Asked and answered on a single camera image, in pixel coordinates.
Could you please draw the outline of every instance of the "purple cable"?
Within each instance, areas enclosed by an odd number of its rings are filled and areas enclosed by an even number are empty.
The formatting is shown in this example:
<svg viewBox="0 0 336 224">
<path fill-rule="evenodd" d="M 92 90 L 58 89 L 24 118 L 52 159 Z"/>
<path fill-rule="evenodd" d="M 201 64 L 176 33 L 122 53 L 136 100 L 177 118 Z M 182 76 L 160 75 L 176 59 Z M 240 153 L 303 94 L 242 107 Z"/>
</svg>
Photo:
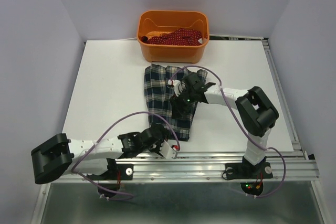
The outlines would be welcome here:
<svg viewBox="0 0 336 224">
<path fill-rule="evenodd" d="M 220 86 L 220 92 L 222 93 L 222 96 L 223 96 L 223 99 L 226 103 L 226 106 L 228 107 L 230 113 L 232 114 L 233 118 L 235 119 L 236 123 L 238 124 L 239 128 L 241 129 L 241 131 L 243 132 L 243 134 L 247 137 L 247 139 L 252 143 L 254 144 L 256 147 L 258 147 L 259 149 L 263 150 L 263 151 L 266 151 L 266 150 L 274 150 L 275 152 L 277 152 L 280 156 L 280 158 L 282 159 L 282 162 L 283 162 L 283 171 L 284 171 L 284 175 L 282 176 L 282 180 L 280 182 L 280 185 L 274 189 L 273 191 L 271 191 L 270 193 L 267 193 L 265 195 L 261 195 L 261 196 L 256 196 L 256 198 L 264 198 L 264 197 L 267 197 L 267 196 L 270 196 L 272 194 L 274 194 L 277 190 L 280 189 L 280 187 L 283 185 L 284 181 L 285 181 L 285 177 L 286 177 L 286 162 L 285 162 L 285 159 L 283 157 L 283 155 L 277 150 L 275 149 L 274 147 L 269 147 L 269 148 L 264 148 L 262 147 L 260 144 L 256 143 L 248 134 L 247 132 L 245 131 L 244 127 L 241 125 L 241 123 L 239 122 L 235 112 L 233 111 L 233 109 L 231 108 L 227 98 L 225 97 L 225 94 L 224 94 L 224 90 L 223 90 L 223 87 L 222 87 L 222 80 L 219 78 L 218 75 L 216 75 L 214 72 L 212 72 L 210 69 L 208 68 L 205 68 L 205 67 L 201 67 L 201 66 L 197 66 L 197 65 L 188 65 L 188 66 L 184 66 L 183 68 L 180 68 L 178 71 L 176 71 L 172 77 L 170 78 L 170 80 L 172 80 L 175 75 L 180 72 L 181 70 L 185 69 L 185 68 L 201 68 L 201 69 L 204 69 L 210 73 L 212 73 L 216 78 L 217 80 L 219 81 L 219 86 Z"/>
<path fill-rule="evenodd" d="M 96 141 L 96 144 L 94 144 L 93 146 L 91 146 L 91 148 L 89 148 L 89 150 L 83 155 L 81 156 L 78 161 L 75 163 L 75 165 L 72 167 L 71 169 L 71 172 L 74 173 L 74 174 L 78 174 L 79 176 L 83 177 L 85 180 L 87 180 L 88 182 L 92 183 L 93 185 L 99 187 L 100 189 L 104 190 L 104 191 L 107 191 L 109 193 L 114 193 L 114 194 L 119 194 L 119 195 L 125 195 L 127 196 L 126 198 L 121 198 L 121 199 L 114 199 L 114 198 L 111 198 L 111 200 L 129 200 L 129 199 L 132 199 L 134 197 L 133 194 L 129 194 L 129 193 L 123 193 L 121 191 L 114 191 L 114 190 L 110 190 L 110 189 L 107 189 L 105 187 L 102 187 L 100 186 L 98 183 L 94 182 L 92 179 L 88 178 L 87 176 L 85 176 L 83 173 L 80 173 L 80 172 L 77 172 L 75 171 L 76 167 L 80 164 L 80 162 L 82 162 L 95 148 L 96 148 L 96 145 L 100 143 L 100 141 L 106 136 L 106 134 L 114 127 L 116 126 L 118 123 L 120 123 L 121 121 L 125 120 L 126 118 L 129 118 L 133 115 L 138 115 L 138 114 L 149 114 L 149 115 L 153 115 L 153 116 L 156 116 L 158 118 L 160 118 L 167 126 L 168 128 L 170 129 L 170 131 L 173 133 L 173 136 L 176 140 L 176 143 L 177 143 L 177 146 L 179 147 L 178 150 L 176 150 L 177 152 L 179 152 L 181 150 L 181 146 L 180 146 L 180 142 L 178 141 L 178 138 L 177 138 L 177 135 L 176 133 L 174 132 L 173 128 L 171 127 L 171 125 L 166 121 L 165 118 L 163 118 L 162 116 L 160 115 L 157 115 L 157 114 L 154 114 L 154 113 L 151 113 L 151 112 L 148 112 L 148 111 L 140 111 L 140 112 L 135 112 L 135 113 L 132 113 L 132 114 L 129 114 L 129 115 L 126 115 L 124 116 L 123 118 L 117 120 L 115 123 L 113 123 L 101 136 L 100 138 Z"/>
</svg>

